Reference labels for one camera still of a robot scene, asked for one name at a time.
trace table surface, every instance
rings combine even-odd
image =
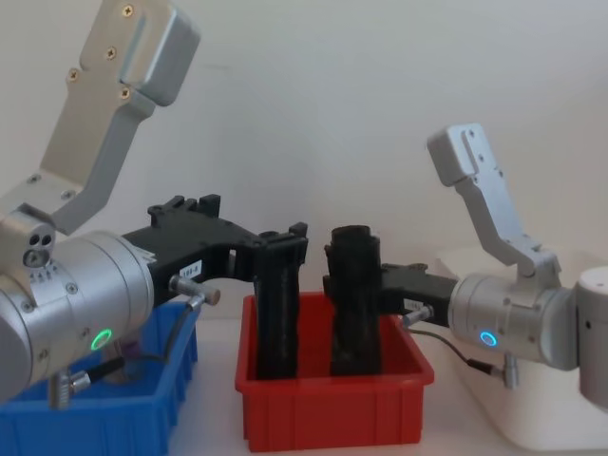
[[[250,455],[242,432],[242,402],[235,391],[240,320],[202,319],[197,325],[199,363],[194,370],[169,456]],[[509,444],[485,419],[447,359],[439,341],[417,337],[435,369],[435,383],[425,390],[425,423],[419,445],[293,451],[270,454],[311,456],[606,456],[605,451],[531,453]]]

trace white backdrop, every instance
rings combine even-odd
[[[476,238],[426,137],[473,121],[528,233],[606,250],[608,2],[178,3],[203,31],[195,63],[81,231],[133,230],[151,204],[218,193],[222,216],[252,231],[310,224],[304,289],[320,288],[322,247],[341,224],[370,224],[385,261],[429,260]],[[99,4],[3,2],[0,192],[41,159]],[[238,314],[248,287],[223,290],[220,313]]]

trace white plastic bin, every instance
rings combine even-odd
[[[608,260],[585,252],[547,248],[558,255],[564,287],[572,287],[584,270],[608,264]],[[503,266],[481,247],[441,252],[432,269],[435,274],[451,277],[484,273],[515,279],[516,273],[515,268]],[[454,342],[466,356],[499,366],[503,362],[501,355]],[[536,451],[608,449],[608,413],[579,393],[578,370],[562,372],[520,360],[520,386],[508,390],[502,382],[460,360],[454,366],[494,426],[514,444]]]

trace red plastic bin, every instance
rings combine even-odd
[[[420,442],[434,372],[395,316],[380,318],[383,373],[330,377],[333,305],[302,294],[296,379],[257,380],[256,303],[245,299],[237,362],[249,449],[286,451]]]

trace blue led light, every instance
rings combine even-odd
[[[498,340],[496,340],[496,336],[488,331],[484,331],[479,334],[479,338],[482,339],[488,347],[496,347],[498,345]]]

